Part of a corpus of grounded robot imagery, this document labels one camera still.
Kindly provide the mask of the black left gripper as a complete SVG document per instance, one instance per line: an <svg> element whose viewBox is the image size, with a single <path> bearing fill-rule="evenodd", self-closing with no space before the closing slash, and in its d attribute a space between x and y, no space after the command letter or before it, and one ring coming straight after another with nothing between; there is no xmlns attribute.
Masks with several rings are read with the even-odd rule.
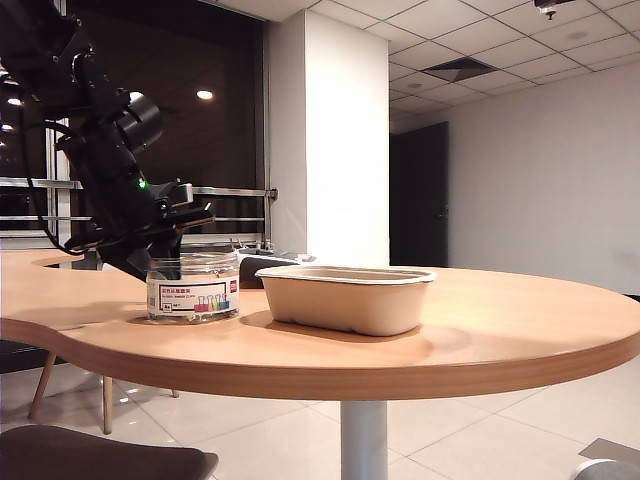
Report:
<svg viewBox="0 0 640 480"><path fill-rule="evenodd" d="M211 203L196 205L192 197L104 197L95 205L92 246L104 263L145 279L148 247L158 246L158 272L181 278L182 230L214 221Z"/></svg>

